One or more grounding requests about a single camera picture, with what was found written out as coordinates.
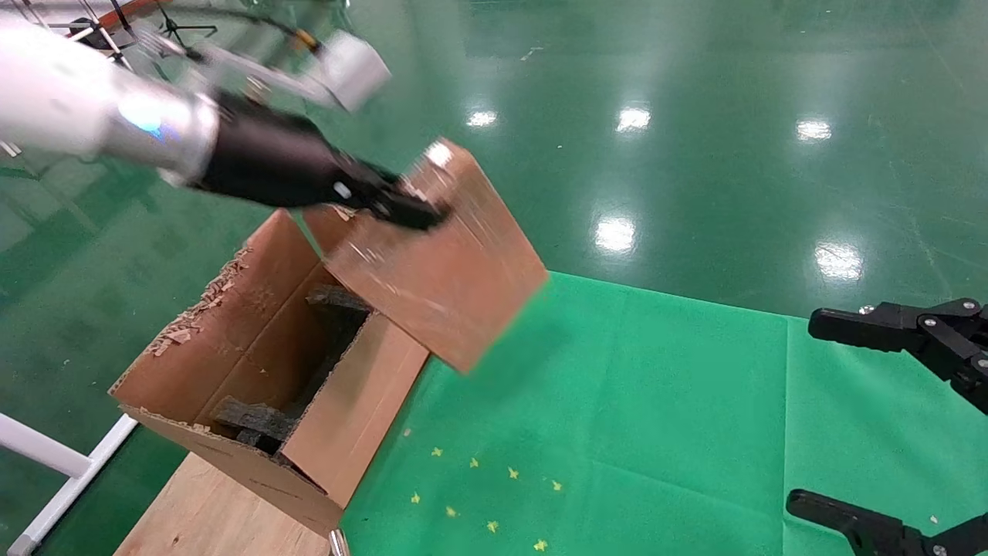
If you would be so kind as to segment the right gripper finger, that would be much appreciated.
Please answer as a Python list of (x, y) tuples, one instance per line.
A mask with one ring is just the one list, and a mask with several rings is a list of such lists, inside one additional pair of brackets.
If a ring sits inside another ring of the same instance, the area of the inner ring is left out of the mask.
[(987, 412), (987, 309), (977, 300), (934, 307), (883, 302), (858, 312), (819, 307), (808, 332), (836, 344), (909, 353), (975, 409)]
[(855, 555), (980, 555), (987, 551), (985, 514), (929, 536), (890, 515), (811, 490), (791, 490), (786, 510), (794, 517), (842, 534)]

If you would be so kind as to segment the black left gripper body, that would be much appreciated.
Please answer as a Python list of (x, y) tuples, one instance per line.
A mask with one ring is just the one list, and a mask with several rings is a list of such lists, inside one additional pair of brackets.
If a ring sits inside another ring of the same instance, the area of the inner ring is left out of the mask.
[(211, 154), (192, 188), (277, 208), (370, 207), (370, 170), (332, 147), (306, 117), (232, 93), (220, 94), (218, 115)]

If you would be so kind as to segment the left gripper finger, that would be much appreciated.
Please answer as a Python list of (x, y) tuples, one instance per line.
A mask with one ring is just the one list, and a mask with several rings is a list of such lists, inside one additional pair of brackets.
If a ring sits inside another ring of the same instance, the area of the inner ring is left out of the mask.
[(449, 204), (427, 200), (411, 189), (400, 174), (377, 174), (355, 183), (357, 208), (375, 219), (412, 231), (428, 231), (441, 225), (451, 212)]

